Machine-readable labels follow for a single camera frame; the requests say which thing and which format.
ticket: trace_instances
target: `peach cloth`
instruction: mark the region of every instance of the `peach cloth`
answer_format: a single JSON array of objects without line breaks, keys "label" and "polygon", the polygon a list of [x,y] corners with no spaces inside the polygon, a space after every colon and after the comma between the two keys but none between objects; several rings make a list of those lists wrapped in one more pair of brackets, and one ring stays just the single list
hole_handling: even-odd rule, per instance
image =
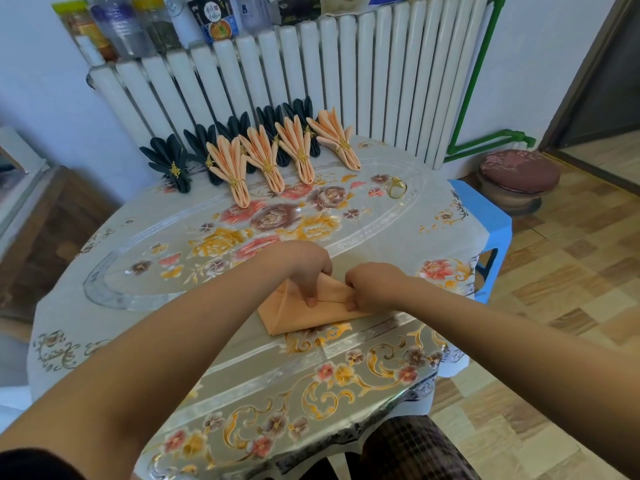
[{"label": "peach cloth", "polygon": [[318,303],[309,308],[300,288],[287,280],[258,307],[258,314],[272,336],[368,315],[345,309],[344,304],[353,293],[352,288],[320,273]]}]

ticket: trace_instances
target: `floral tablecloth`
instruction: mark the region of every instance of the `floral tablecloth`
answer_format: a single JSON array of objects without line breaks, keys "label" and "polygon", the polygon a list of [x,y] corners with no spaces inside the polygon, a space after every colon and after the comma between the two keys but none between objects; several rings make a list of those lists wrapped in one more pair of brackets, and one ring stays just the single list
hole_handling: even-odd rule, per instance
[{"label": "floral tablecloth", "polygon": [[[450,183],[397,148],[360,137],[352,143],[360,172],[324,148],[313,160],[312,185],[300,183],[293,165],[282,169],[280,195],[259,172],[248,175],[247,209],[197,169],[189,194],[158,185],[119,209],[38,305],[28,355],[34,399],[151,311],[278,241],[323,245],[338,279],[358,263],[384,260],[472,295],[488,233]],[[407,183],[404,197],[389,197],[391,177]],[[440,361],[459,357],[405,314],[278,337],[253,314],[149,443],[136,472],[284,474],[357,438],[398,402],[430,394]]]}]

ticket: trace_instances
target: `door frame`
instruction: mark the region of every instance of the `door frame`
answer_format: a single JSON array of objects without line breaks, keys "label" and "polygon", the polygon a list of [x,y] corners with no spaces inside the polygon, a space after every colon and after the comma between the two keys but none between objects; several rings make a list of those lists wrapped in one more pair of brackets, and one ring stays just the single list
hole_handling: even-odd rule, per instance
[{"label": "door frame", "polygon": [[602,24],[596,38],[587,52],[580,69],[576,73],[569,90],[565,94],[560,106],[556,111],[549,128],[540,140],[539,148],[542,151],[554,153],[564,159],[557,148],[557,141],[562,132],[572,119],[572,113],[576,110],[581,97],[596,72],[598,65],[602,61],[604,54],[611,45],[615,35],[620,30],[631,4],[635,0],[615,0],[609,14]]}]

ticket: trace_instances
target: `human hand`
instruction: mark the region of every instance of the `human hand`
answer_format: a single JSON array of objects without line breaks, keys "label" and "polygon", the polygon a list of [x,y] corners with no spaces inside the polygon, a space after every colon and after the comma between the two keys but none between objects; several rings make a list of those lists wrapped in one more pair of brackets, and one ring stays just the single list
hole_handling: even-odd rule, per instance
[{"label": "human hand", "polygon": [[298,285],[307,306],[316,306],[318,275],[331,275],[333,270],[329,253],[307,241],[280,242],[268,249],[282,254],[282,261],[290,265],[289,279]]},{"label": "human hand", "polygon": [[386,312],[399,307],[400,291],[408,278],[400,268],[384,262],[359,264],[347,271],[344,281],[356,291],[347,311]]}]

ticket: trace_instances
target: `gold napkin ring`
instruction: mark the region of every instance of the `gold napkin ring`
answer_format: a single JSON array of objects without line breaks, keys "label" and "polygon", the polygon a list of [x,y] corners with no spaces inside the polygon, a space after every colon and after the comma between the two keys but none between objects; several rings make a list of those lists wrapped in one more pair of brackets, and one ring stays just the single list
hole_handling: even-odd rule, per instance
[{"label": "gold napkin ring", "polygon": [[387,193],[391,198],[400,198],[406,193],[406,184],[398,177],[391,177],[391,184]]}]

